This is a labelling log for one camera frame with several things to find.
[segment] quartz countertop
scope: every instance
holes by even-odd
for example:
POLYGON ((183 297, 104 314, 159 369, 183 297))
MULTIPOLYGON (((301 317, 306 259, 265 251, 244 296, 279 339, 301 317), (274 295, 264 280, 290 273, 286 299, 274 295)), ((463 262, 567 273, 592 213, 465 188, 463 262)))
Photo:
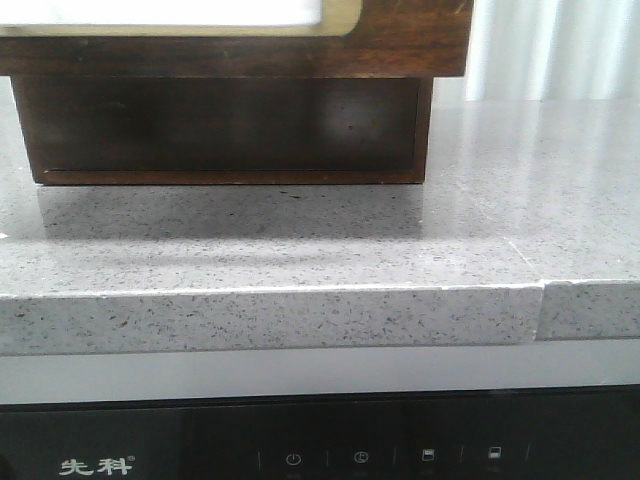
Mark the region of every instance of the quartz countertop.
POLYGON ((434 108, 424 185, 43 187, 0 82, 0 354, 640 336, 640 105, 434 108))

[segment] icon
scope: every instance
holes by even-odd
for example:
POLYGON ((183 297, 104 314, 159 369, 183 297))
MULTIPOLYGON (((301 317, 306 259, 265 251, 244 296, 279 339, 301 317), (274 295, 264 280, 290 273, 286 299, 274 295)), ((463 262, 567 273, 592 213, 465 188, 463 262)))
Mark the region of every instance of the icon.
POLYGON ((489 460, 500 460, 502 457, 502 447, 491 447, 489 449, 489 460))
POLYGON ((287 465, 289 465, 290 467, 295 467, 302 463, 302 457, 297 453, 290 453, 289 455, 287 455, 287 458, 285 458, 284 461, 287 462, 287 465))
POLYGON ((433 448, 423 448, 422 456, 420 457, 423 462, 433 462, 436 459, 436 451, 433 448))
POLYGON ((356 463, 367 463, 369 461, 369 453, 368 452, 356 452, 353 455, 353 461, 356 463))

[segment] dark wooden box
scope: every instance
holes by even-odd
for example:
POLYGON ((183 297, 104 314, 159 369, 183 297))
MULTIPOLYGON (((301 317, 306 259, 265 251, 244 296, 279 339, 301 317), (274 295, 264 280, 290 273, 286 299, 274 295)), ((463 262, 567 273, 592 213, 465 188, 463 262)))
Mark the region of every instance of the dark wooden box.
POLYGON ((34 179, 422 182, 472 2, 362 3, 338 37, 1 36, 34 179))

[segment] wooden base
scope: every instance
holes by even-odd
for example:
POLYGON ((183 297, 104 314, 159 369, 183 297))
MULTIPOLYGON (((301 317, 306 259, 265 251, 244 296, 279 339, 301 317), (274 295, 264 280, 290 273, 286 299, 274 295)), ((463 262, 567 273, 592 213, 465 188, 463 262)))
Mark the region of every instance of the wooden base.
POLYGON ((14 76, 34 179, 424 180, 432 79, 14 76))

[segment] white curtain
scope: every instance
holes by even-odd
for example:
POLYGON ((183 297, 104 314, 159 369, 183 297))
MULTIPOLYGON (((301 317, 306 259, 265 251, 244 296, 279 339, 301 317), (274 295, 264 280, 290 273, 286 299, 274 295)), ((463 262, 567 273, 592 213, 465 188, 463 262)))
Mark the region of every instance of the white curtain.
POLYGON ((434 103, 640 99, 640 0, 476 0, 464 79, 434 103))

